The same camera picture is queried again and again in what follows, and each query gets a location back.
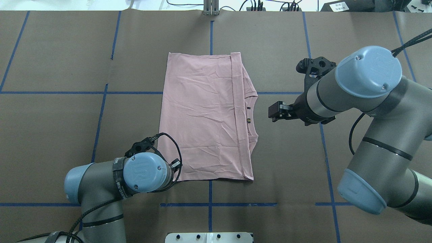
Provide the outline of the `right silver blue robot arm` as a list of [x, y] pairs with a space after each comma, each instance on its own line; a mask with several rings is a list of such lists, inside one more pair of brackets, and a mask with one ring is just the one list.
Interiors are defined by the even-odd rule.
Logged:
[[431, 178], [409, 168], [422, 142], [431, 140], [431, 89], [404, 77], [399, 60], [380, 46], [361, 48], [339, 64], [305, 58], [296, 71], [305, 75], [304, 92], [290, 105], [271, 105], [272, 122], [327, 124], [350, 109], [371, 117], [339, 195], [370, 214], [389, 207], [431, 225]]

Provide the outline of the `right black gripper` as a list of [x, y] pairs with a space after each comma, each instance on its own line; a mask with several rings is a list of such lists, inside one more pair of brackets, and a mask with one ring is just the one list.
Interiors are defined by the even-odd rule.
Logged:
[[268, 118], [276, 123], [278, 120], [294, 120], [300, 119], [304, 122], [305, 126], [321, 123], [328, 124], [336, 119], [332, 117], [322, 117], [312, 111], [307, 102], [307, 93], [303, 92], [299, 95], [292, 105], [287, 105], [283, 101], [277, 101], [269, 106]]

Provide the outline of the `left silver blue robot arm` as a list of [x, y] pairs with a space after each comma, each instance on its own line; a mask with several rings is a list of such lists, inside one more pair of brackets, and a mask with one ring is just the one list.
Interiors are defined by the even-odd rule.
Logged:
[[150, 152], [75, 167], [66, 175], [64, 190], [71, 203], [80, 205], [80, 217], [67, 231], [43, 233], [20, 242], [125, 243], [123, 200], [170, 189], [181, 170], [180, 158], [166, 162]]

